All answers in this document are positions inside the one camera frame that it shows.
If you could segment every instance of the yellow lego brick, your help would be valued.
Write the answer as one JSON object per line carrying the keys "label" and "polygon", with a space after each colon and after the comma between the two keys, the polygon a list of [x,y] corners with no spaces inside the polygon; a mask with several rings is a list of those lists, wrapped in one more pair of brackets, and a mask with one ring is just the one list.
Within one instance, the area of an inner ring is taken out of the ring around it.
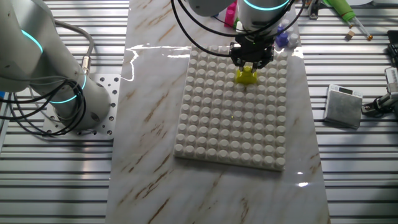
{"label": "yellow lego brick", "polygon": [[257,83],[257,72],[251,73],[251,67],[245,66],[241,72],[239,69],[236,72],[236,83],[242,83],[243,85]]}

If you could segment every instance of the table surface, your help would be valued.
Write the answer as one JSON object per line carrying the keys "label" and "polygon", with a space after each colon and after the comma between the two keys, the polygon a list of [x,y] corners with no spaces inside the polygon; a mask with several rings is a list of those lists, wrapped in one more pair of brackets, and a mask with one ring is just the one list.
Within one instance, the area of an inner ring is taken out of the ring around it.
{"label": "table surface", "polygon": [[[174,158],[190,44],[169,2],[130,5],[106,223],[328,223],[299,51],[288,52],[285,171]],[[229,45],[181,18],[200,43]]]}
{"label": "table surface", "polygon": [[[92,73],[121,73],[128,0],[45,2],[56,19],[93,35]],[[331,223],[398,223],[395,116],[363,116],[358,130],[322,122],[329,84],[363,92],[364,103],[386,93],[384,69],[390,66],[384,53],[386,32],[397,29],[398,8],[353,9],[373,34],[371,42],[355,27],[356,35],[345,41],[349,29],[331,9],[321,9],[317,21],[308,20],[306,14],[297,21]],[[80,61],[88,47],[85,38],[61,27],[57,31]],[[34,116],[36,125],[43,125],[43,120],[41,114]],[[0,223],[103,224],[112,151],[111,142],[49,144],[10,123],[0,153]]]}

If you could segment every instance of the metal slotted rail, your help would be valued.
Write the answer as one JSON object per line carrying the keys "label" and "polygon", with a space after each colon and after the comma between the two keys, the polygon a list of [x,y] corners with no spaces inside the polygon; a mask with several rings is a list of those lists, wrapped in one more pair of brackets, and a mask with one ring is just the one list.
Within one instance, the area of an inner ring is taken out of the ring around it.
{"label": "metal slotted rail", "polygon": [[[47,1],[56,19],[77,25],[96,43],[92,73],[121,73],[129,1]],[[298,21],[331,222],[398,223],[398,123],[394,115],[363,117],[357,131],[322,123],[331,83],[364,93],[386,93],[386,32],[398,30],[398,9],[354,9],[373,34],[368,42],[330,9],[317,21]],[[80,61],[88,42],[58,28]],[[34,117],[42,125],[43,117]],[[0,153],[0,223],[104,223],[111,142],[46,143],[11,122]]]}

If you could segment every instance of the green marker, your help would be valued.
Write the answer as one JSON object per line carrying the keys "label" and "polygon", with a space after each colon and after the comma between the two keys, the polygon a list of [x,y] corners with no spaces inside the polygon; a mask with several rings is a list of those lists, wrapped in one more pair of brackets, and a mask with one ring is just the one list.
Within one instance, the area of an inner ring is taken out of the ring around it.
{"label": "green marker", "polygon": [[358,20],[356,17],[353,9],[349,4],[346,2],[346,0],[323,0],[325,4],[333,6],[337,13],[346,21],[349,25],[350,28],[353,26],[352,21],[357,23],[359,25],[363,32],[367,35],[368,40],[373,39],[373,36],[366,30],[366,28],[362,25],[362,23]]}

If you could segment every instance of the pink object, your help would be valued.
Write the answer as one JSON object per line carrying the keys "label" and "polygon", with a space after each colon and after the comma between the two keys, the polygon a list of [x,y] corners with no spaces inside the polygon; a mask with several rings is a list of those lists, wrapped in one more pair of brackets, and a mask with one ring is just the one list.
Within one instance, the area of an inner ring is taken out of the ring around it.
{"label": "pink object", "polygon": [[233,10],[233,11],[236,11],[236,3],[235,3],[235,2],[232,3],[230,6],[227,7],[227,10],[228,10],[228,9]]}
{"label": "pink object", "polygon": [[234,26],[234,20],[235,20],[235,11],[228,9],[225,14],[225,27],[233,27]]}

